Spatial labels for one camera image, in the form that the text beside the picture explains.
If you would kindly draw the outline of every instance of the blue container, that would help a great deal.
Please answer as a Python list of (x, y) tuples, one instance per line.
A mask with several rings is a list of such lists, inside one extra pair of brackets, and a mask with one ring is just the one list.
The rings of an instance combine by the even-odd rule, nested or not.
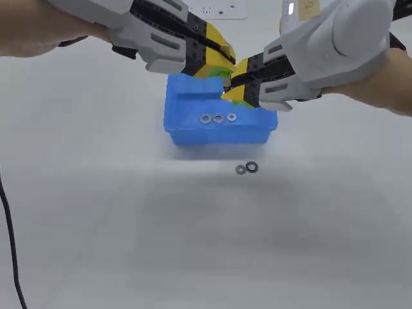
[[(176, 145), (264, 144), (277, 127), (277, 114), (263, 108), (233, 106), (220, 98), (223, 81), (170, 75), (167, 81), (164, 128)], [(222, 114), (224, 121), (202, 124), (203, 114)], [(235, 113), (236, 121), (227, 120)]]

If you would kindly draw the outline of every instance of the human hand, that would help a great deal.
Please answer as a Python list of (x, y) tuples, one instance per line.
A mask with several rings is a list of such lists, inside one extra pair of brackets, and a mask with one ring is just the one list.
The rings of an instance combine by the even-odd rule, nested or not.
[(64, 13), (45, 0), (0, 0), (0, 55), (34, 57), (84, 35), (109, 42), (106, 27)]

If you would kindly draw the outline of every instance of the human arm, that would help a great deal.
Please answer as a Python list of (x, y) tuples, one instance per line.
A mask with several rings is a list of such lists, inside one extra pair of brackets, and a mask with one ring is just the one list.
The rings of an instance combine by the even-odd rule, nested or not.
[(323, 93), (338, 93), (376, 108), (412, 117), (412, 59), (406, 52), (392, 48), (388, 61), (367, 79), (327, 88)]
[(82, 35), (109, 40), (105, 27), (66, 14), (45, 0), (0, 0), (2, 56), (41, 55)]

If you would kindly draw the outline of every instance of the metal washer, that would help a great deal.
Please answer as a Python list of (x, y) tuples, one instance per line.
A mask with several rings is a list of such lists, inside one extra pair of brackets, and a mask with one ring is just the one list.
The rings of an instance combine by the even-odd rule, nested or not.
[(257, 173), (259, 165), (255, 161), (249, 161), (246, 163), (246, 170), (252, 174)]
[(236, 174), (238, 174), (238, 175), (246, 174), (246, 167), (244, 165), (236, 166)]
[(203, 114), (200, 116), (200, 122), (202, 124), (208, 124), (210, 121), (212, 121), (212, 117), (209, 114)]
[(238, 119), (238, 116), (235, 113), (230, 113), (227, 115), (227, 120), (229, 121), (236, 121), (236, 119)]
[(216, 114), (216, 115), (213, 116), (213, 122), (215, 124), (221, 124), (223, 121), (225, 121), (225, 119), (222, 116), (222, 114)]

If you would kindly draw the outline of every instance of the steel washer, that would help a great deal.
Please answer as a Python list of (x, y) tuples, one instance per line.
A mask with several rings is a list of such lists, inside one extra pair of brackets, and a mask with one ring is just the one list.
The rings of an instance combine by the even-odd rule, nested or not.
[(215, 124), (221, 124), (223, 121), (225, 121), (225, 119), (222, 114), (216, 114), (213, 116), (213, 122)]
[(238, 119), (238, 116), (235, 113), (230, 113), (227, 115), (227, 120), (229, 121), (236, 121), (236, 119)]
[(202, 124), (208, 124), (210, 121), (212, 121), (212, 117), (209, 114), (203, 114), (200, 116), (200, 122)]

